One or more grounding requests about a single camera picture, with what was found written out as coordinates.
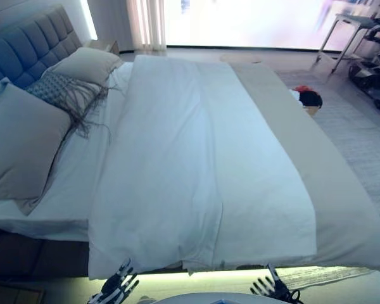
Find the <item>white duvet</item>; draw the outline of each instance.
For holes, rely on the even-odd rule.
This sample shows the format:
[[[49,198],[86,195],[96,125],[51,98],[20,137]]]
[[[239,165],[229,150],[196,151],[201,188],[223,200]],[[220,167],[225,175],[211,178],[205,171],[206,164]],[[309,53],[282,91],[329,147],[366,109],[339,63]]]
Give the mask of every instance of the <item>white duvet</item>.
[[[96,190],[92,279],[128,257],[145,271],[178,261],[213,268],[220,255],[242,265],[316,253],[300,176],[226,64],[137,56]],[[234,235],[236,222],[222,225],[228,213],[256,226]]]

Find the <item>upholstered headboard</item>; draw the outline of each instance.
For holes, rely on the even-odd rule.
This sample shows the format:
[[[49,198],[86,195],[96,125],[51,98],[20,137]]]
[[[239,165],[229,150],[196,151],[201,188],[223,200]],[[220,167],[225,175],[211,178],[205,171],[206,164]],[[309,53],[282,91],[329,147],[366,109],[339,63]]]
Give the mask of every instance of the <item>upholstered headboard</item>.
[[[81,45],[65,9],[55,5],[0,33],[0,80],[26,87]]]

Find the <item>sheer curtain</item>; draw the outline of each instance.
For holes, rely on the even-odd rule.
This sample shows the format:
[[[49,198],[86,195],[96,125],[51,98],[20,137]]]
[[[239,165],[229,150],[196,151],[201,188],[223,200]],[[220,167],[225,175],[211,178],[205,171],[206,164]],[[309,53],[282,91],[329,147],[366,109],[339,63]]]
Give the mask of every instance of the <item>sheer curtain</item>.
[[[166,50],[164,0],[127,0],[135,49]]]

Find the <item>white wall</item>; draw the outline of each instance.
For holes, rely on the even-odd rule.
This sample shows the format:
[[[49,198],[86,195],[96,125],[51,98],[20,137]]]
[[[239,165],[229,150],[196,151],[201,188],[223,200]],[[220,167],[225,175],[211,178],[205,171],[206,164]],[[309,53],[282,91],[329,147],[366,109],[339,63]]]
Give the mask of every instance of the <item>white wall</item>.
[[[80,0],[0,0],[0,30],[34,13],[60,3],[68,13],[79,39],[90,39]]]
[[[116,40],[120,51],[134,49],[126,0],[87,0],[99,40]]]

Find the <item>gray pillow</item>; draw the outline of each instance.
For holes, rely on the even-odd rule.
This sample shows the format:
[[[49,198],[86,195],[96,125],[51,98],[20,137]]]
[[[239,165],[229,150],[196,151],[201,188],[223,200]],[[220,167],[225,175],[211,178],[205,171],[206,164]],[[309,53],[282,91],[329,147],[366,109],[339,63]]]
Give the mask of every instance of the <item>gray pillow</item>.
[[[90,126],[90,122],[84,120],[87,112],[97,107],[108,92],[106,87],[53,72],[46,72],[25,90],[67,112],[72,121],[71,128],[76,128],[84,137],[88,136]]]
[[[0,94],[0,200],[19,200],[26,215],[35,208],[69,127],[67,113],[6,85]]]
[[[48,70],[86,82],[107,86],[110,73],[123,63],[121,58],[115,54],[99,49],[80,47],[76,52],[48,68]]]

